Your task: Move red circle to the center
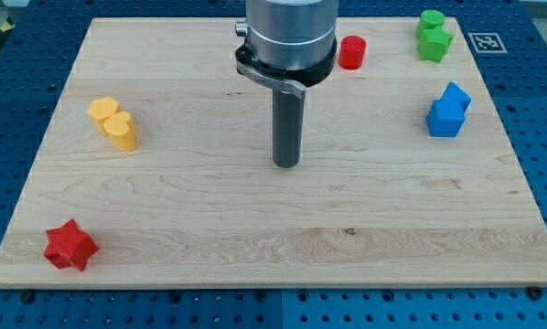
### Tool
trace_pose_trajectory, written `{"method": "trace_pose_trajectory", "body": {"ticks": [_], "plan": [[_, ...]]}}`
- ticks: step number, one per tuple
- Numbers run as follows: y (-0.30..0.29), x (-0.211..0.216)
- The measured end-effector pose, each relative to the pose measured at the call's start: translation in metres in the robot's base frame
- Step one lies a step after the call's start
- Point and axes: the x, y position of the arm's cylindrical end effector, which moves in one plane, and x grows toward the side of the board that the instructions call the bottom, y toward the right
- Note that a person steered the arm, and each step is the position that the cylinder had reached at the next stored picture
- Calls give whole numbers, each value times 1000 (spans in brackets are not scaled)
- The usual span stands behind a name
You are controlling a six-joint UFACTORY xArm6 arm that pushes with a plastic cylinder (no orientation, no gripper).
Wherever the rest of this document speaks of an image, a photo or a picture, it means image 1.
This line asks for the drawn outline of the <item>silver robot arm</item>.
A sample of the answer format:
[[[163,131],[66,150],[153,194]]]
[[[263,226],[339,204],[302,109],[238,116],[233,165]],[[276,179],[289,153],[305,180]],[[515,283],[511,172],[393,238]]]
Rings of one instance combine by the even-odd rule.
[[[244,42],[235,51],[242,76],[303,99],[333,69],[338,0],[247,0],[235,24]]]

